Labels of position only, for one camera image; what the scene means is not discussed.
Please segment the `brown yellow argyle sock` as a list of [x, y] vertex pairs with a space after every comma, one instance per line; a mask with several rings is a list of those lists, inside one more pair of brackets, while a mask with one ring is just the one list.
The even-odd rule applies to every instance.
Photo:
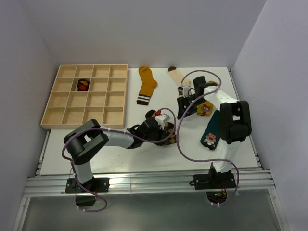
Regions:
[[164, 120], [165, 126], [163, 129], [159, 130], [159, 138], [156, 141], [163, 140], [164, 138], [168, 137], [163, 142], [156, 143], [158, 146], [167, 146], [176, 143], [176, 133], [174, 131], [175, 125], [169, 122], [169, 115], [161, 113], [161, 110], [155, 111], [150, 110], [145, 114], [146, 119], [155, 119], [157, 120], [161, 115], [165, 115], [167, 118]]

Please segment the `black red yellow argyle sock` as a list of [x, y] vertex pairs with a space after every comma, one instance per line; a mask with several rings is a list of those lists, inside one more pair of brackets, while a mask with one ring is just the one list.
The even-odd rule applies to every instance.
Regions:
[[79, 79], [77, 81], [77, 91], [88, 91], [90, 82], [86, 79]]

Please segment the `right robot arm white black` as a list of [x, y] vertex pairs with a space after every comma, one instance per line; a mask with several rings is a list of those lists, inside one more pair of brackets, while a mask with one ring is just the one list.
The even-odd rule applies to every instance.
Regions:
[[177, 137], [180, 136], [180, 127], [190, 112], [194, 104], [200, 104], [200, 100], [206, 100], [213, 104], [219, 111], [219, 133], [222, 142], [218, 144], [219, 158], [207, 160], [194, 160], [187, 157], [180, 149], [180, 142], [177, 147], [181, 155], [193, 162], [211, 162], [215, 172], [208, 176], [208, 182], [212, 187], [220, 187], [226, 174], [231, 171], [231, 167], [237, 168], [233, 162], [238, 148], [251, 135], [251, 118], [249, 104], [247, 101], [239, 101], [220, 89], [221, 84], [208, 83], [205, 77], [196, 77], [193, 80], [195, 94], [191, 95], [191, 103], [186, 107], [179, 118], [177, 127]]

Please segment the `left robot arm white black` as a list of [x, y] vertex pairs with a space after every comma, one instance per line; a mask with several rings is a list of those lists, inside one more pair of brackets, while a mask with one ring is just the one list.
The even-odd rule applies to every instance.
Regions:
[[136, 149], [145, 141], [158, 146], [167, 143], [173, 129], [161, 125], [155, 119], [147, 119], [140, 125], [134, 125], [126, 130], [112, 130], [100, 126], [91, 119], [65, 136], [64, 144], [72, 157], [73, 167], [77, 177], [76, 186], [82, 192], [89, 192], [94, 186], [90, 160], [103, 147], [121, 147]]

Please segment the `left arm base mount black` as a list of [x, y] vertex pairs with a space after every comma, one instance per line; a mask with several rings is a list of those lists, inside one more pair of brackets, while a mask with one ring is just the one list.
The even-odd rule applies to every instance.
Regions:
[[75, 178], [69, 178], [66, 183], [65, 194], [75, 194], [75, 204], [79, 207], [92, 207], [96, 198], [94, 195], [91, 196], [77, 196], [77, 194], [88, 193], [91, 191], [92, 193], [107, 193], [109, 190], [109, 178], [95, 178], [93, 177], [90, 181], [78, 185]]

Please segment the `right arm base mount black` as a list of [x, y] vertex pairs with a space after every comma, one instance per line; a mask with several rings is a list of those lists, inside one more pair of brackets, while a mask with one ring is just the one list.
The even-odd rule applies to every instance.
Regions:
[[189, 182], [195, 190], [215, 190], [206, 192], [207, 199], [214, 204], [224, 203], [228, 199], [227, 189], [235, 189], [234, 175], [225, 179], [214, 179], [210, 174], [195, 174]]

